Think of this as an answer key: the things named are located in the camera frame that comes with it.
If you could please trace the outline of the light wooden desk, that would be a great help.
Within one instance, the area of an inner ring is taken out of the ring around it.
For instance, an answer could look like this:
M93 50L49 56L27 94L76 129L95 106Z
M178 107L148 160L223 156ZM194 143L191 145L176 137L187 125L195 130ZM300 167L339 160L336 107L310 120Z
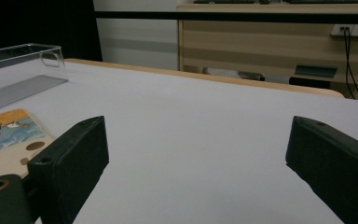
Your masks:
M268 5L193 4L180 12L354 13L358 4ZM207 73L212 69L241 75L298 79L303 85L326 87L358 99L358 37L348 31L331 36L335 24L251 21L179 20L179 67ZM296 75L298 64L335 66L334 77Z

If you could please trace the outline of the black horizontal frame bar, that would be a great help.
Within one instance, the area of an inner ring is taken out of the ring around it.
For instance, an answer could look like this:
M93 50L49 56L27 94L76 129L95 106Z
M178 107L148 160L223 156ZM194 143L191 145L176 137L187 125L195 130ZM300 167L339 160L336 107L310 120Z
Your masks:
M251 21L286 23L358 24L354 13L261 13L261 12L164 12L164 11L94 11L98 19L187 20L187 21Z

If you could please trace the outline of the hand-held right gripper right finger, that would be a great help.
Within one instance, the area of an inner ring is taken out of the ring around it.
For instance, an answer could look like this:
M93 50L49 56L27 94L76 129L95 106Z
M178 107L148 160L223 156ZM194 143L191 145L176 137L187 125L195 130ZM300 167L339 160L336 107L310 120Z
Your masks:
M345 224L358 224L358 140L295 116L285 154L290 167Z

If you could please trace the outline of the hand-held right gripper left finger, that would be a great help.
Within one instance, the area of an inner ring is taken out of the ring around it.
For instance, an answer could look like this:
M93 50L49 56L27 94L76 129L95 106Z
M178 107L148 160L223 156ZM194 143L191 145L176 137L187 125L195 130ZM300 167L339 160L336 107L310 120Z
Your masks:
M28 162L43 224L72 224L109 163L104 117L78 122Z

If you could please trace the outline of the white cabinet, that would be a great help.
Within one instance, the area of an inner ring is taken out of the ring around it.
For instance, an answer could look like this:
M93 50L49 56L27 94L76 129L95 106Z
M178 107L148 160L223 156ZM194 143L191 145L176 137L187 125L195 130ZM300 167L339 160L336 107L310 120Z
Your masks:
M178 0L93 0L96 11L175 11ZM98 19L104 62L178 69L177 21Z

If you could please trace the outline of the dark green box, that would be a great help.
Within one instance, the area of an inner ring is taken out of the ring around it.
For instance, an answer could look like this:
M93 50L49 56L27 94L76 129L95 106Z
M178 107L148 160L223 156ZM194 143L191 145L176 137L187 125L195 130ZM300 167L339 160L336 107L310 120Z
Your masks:
M310 64L298 64L295 69L296 75L314 77L334 77L337 73L335 66L321 66Z

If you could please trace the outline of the beige phone case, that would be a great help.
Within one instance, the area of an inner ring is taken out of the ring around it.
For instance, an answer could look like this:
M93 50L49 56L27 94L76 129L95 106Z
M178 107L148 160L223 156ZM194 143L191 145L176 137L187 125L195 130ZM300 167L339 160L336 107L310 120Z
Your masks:
M54 138L25 109L0 113L0 175L28 175L27 163Z

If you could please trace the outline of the black curtain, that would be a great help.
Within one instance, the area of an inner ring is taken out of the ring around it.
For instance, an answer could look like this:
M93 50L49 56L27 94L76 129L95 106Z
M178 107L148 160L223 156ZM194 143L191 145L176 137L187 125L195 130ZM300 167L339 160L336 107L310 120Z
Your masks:
M93 0L0 0L0 48L36 43L65 58L103 59Z

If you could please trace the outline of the clear plastic container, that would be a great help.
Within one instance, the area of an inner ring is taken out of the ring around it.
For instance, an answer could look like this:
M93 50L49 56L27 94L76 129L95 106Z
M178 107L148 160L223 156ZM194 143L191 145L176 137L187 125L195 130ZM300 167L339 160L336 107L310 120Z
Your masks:
M60 46L28 43L0 49L0 108L67 81Z

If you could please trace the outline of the dark keyboard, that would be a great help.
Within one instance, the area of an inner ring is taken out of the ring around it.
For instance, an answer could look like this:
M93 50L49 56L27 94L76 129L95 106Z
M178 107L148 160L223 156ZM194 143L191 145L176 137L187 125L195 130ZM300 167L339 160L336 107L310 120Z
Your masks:
M193 4L254 4L255 0L194 0Z

